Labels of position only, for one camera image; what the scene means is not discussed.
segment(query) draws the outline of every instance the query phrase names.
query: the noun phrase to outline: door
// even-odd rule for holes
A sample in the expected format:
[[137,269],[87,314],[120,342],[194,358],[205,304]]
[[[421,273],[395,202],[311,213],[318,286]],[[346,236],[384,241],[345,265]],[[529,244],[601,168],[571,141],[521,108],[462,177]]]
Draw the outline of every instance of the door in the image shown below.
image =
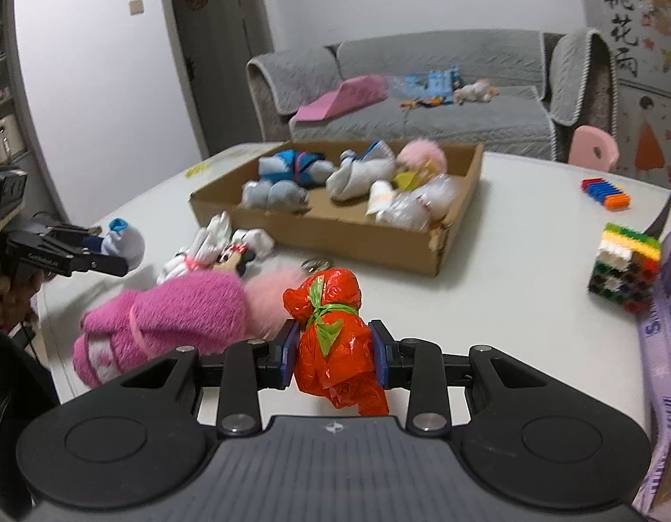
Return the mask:
[[188,78],[211,155],[261,141],[244,68],[269,49],[251,17],[262,0],[173,0]]

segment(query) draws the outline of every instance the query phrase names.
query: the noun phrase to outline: painted girl figure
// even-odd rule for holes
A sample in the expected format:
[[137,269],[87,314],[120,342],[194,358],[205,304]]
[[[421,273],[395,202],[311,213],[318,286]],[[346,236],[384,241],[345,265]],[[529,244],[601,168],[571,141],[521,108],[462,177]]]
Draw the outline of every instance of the painted girl figure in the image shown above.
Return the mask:
[[637,136],[637,151],[635,159],[636,179],[640,180],[640,171],[644,170],[649,177],[650,170],[664,168],[664,155],[659,146],[657,136],[654,134],[652,125],[648,121],[648,110],[654,107],[654,102],[649,96],[643,96],[640,101],[643,111],[643,123]]

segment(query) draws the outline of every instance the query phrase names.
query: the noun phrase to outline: plastic bag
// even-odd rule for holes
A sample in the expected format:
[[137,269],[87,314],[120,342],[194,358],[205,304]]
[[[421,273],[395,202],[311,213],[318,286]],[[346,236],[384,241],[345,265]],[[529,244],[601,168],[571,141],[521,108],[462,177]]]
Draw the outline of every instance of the plastic bag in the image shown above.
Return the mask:
[[459,185],[448,174],[438,174],[415,189],[413,196],[427,208],[432,221],[438,221],[447,215],[458,193]]
[[414,193],[401,192],[386,210],[379,213],[376,221],[404,230],[427,231],[429,212]]
[[389,94],[397,99],[431,99],[453,96],[462,86],[459,67],[452,65],[446,70],[433,70],[407,76],[387,76]]
[[282,301],[303,330],[295,365],[299,390],[336,408],[357,404],[362,416],[389,414],[376,384],[372,333],[357,313],[362,297],[355,275],[328,269],[287,289]]

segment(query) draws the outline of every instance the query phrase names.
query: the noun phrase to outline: keychain ring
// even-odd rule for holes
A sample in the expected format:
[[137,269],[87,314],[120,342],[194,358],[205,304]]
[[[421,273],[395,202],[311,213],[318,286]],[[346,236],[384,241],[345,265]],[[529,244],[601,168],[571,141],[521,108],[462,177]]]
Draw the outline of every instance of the keychain ring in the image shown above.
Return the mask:
[[308,275],[327,271],[332,266],[333,261],[331,261],[331,259],[306,259],[306,261],[302,263],[302,269]]

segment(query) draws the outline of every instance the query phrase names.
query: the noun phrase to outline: pink plush toy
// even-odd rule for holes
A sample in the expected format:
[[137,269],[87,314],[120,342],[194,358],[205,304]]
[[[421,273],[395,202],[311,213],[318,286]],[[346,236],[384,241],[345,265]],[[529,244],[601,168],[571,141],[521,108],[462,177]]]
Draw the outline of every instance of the pink plush toy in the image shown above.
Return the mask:
[[146,292],[123,291],[84,314],[74,370],[93,388],[181,345],[220,353],[246,337],[247,319],[236,273],[196,271]]
[[439,145],[430,139],[415,139],[407,144],[396,157],[396,162],[405,170],[416,171],[428,163],[434,172],[447,172],[447,157]]
[[307,274],[300,266],[277,268],[261,273],[246,282],[248,297],[248,325],[246,338],[272,340],[291,318],[282,303],[287,289],[296,289]]

